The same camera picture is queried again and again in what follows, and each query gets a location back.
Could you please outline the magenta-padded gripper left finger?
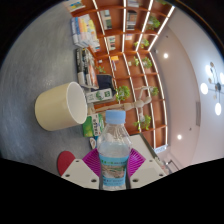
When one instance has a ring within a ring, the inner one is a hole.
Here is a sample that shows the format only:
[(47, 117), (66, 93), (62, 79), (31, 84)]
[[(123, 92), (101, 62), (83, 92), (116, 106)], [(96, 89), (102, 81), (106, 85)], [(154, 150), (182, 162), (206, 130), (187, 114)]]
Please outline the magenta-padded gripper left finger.
[(81, 187), (98, 189), (100, 185), (98, 151), (91, 150), (83, 159), (77, 159), (70, 151), (61, 152), (60, 176)]

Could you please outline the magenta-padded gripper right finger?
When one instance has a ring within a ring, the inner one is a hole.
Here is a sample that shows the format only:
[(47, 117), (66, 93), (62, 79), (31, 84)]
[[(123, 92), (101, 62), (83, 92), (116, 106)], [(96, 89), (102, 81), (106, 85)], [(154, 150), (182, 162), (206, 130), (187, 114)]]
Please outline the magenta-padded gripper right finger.
[(131, 189), (140, 188), (166, 176), (153, 157), (145, 158), (135, 149), (128, 159), (128, 179)]

